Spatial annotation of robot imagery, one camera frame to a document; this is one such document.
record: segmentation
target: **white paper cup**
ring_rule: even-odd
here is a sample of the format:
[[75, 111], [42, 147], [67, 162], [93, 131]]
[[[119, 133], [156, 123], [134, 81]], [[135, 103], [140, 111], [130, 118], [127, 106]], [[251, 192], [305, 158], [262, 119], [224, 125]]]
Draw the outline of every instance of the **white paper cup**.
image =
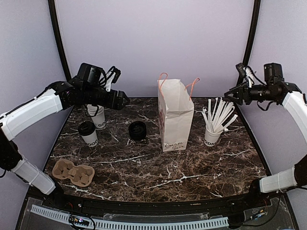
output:
[[94, 147], [98, 143], [95, 125], [90, 121], [81, 123], [78, 132], [89, 147]]
[[95, 124], [97, 129], [102, 129], [106, 126], [105, 119], [105, 109], [102, 106], [92, 106], [91, 104], [87, 105], [87, 112], [91, 116], [93, 123]]
[[218, 139], [220, 138], [221, 133], [212, 133], [210, 132], [206, 127], [206, 133], [205, 133], [205, 145], [206, 146], [214, 146]]

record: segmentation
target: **robotic arm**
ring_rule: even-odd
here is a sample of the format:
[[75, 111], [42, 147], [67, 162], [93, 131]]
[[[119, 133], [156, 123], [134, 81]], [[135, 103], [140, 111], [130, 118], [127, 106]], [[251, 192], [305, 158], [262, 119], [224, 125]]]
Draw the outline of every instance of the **robotic arm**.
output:
[[[240, 63], [236, 65], [236, 68], [239, 72], [239, 77], [245, 79], [246, 82], [230, 89], [224, 94], [225, 97], [239, 105], [242, 105], [243, 101], [247, 105], [252, 101], [257, 101], [257, 103], [270, 101], [266, 109], [257, 104], [263, 111], [267, 111], [273, 102], [281, 104], [295, 120], [307, 143], [306, 97], [295, 84], [284, 81], [282, 66], [276, 63], [264, 65], [266, 84], [255, 76], [249, 66], [244, 67]], [[254, 84], [255, 78], [261, 82], [260, 85]], [[249, 191], [259, 195], [307, 185], [306, 166], [307, 155], [288, 170], [254, 180]]]
[[82, 63], [77, 76], [69, 82], [54, 82], [37, 97], [1, 114], [0, 168], [15, 173], [43, 194], [55, 192], [55, 182], [18, 152], [13, 139], [39, 120], [73, 105], [122, 109], [129, 104], [129, 98], [123, 91], [111, 90], [111, 84], [116, 83], [119, 76], [120, 70], [115, 67], [105, 73], [100, 67]]

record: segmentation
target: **white vent grille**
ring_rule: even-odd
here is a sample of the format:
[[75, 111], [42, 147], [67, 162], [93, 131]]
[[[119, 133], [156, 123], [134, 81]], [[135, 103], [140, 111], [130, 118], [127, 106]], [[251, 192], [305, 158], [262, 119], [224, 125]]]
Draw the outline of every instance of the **white vent grille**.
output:
[[[49, 208], [37, 205], [32, 205], [31, 212], [55, 220], [57, 222], [69, 224], [69, 214], [65, 212], [54, 211]], [[99, 220], [95, 218], [93, 218], [93, 220], [95, 221], [97, 230], [207, 230], [229, 226], [227, 217], [193, 222], [166, 224], [113, 222]], [[87, 228], [93, 229], [93, 223], [90, 220], [88, 221], [90, 222], [90, 225]]]

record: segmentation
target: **bundle of straws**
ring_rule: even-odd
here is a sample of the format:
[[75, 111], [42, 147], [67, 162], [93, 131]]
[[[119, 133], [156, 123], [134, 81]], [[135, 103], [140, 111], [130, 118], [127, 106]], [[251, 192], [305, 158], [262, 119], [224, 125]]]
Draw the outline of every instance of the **bundle of straws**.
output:
[[235, 106], [232, 102], [225, 102], [220, 99], [218, 106], [218, 98], [215, 99], [215, 105], [213, 109], [213, 113], [211, 113], [211, 99], [208, 100], [208, 118], [206, 115], [207, 109], [202, 109], [202, 115], [206, 122], [207, 129], [212, 133], [221, 133], [224, 130], [227, 130], [227, 127], [233, 123], [238, 115], [234, 115], [227, 124], [223, 126], [223, 123], [227, 120], [227, 118], [233, 113], [235, 110]]

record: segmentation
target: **wall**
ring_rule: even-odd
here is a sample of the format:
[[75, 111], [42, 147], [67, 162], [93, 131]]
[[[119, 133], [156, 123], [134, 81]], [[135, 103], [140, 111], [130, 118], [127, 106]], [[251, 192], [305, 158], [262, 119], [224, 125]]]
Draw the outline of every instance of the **wall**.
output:
[[[262, 1], [249, 65], [264, 79], [263, 65], [280, 63], [286, 81], [307, 92], [307, 2]], [[242, 107], [272, 173], [288, 169], [306, 155], [306, 143], [292, 117], [282, 106], [263, 112], [256, 103]], [[300, 229], [307, 226], [307, 193], [296, 189], [289, 197]]]
[[[38, 95], [51, 82], [64, 81], [47, 1], [1, 0], [0, 34], [0, 113]], [[66, 116], [50, 116], [15, 139], [38, 168], [43, 168]], [[15, 229], [27, 188], [11, 172], [0, 179], [0, 229]]]
[[237, 80], [253, 0], [56, 1], [61, 34], [76, 75], [81, 62], [122, 71], [114, 89], [157, 96], [161, 72], [194, 96], [222, 96]]

